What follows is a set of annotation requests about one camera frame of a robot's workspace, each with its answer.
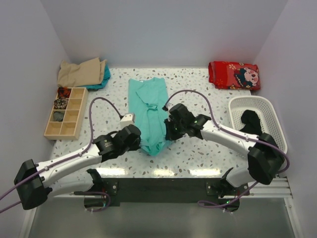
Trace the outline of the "mint green t shirt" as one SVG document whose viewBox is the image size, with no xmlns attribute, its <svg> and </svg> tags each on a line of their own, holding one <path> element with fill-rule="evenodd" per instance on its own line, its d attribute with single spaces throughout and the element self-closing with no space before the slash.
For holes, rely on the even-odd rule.
<svg viewBox="0 0 317 238">
<path fill-rule="evenodd" d="M 168 99 L 163 78 L 128 82 L 128 110 L 135 115 L 135 125 L 141 131 L 141 149 L 156 156 L 169 145 L 164 120 L 168 113 L 162 108 Z"/>
</svg>

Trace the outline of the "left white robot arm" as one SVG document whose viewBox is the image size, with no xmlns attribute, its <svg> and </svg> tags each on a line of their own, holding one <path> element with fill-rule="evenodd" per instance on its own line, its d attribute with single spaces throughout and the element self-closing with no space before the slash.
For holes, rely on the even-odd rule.
<svg viewBox="0 0 317 238">
<path fill-rule="evenodd" d="M 86 147 L 54 160 L 35 164 L 32 159 L 22 163 L 14 184 L 24 210 L 42 205 L 57 191 L 59 179 L 88 166 L 116 159 L 127 151 L 140 148 L 141 131 L 128 125 L 93 139 Z"/>
</svg>

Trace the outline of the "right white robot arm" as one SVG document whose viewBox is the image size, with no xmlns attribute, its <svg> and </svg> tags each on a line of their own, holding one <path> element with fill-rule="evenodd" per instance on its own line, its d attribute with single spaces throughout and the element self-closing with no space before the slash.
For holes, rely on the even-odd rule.
<svg viewBox="0 0 317 238">
<path fill-rule="evenodd" d="M 221 144 L 247 160 L 246 167 L 230 168 L 220 179 L 218 187 L 227 195 L 233 194 L 238 187 L 249 182 L 271 184 L 285 162 L 282 150 L 271 135 L 248 134 L 217 125 L 206 115 L 193 115 L 183 104 L 177 104 L 168 110 L 168 118 L 164 120 L 164 124 L 166 139 L 169 141 L 188 135 Z"/>
</svg>

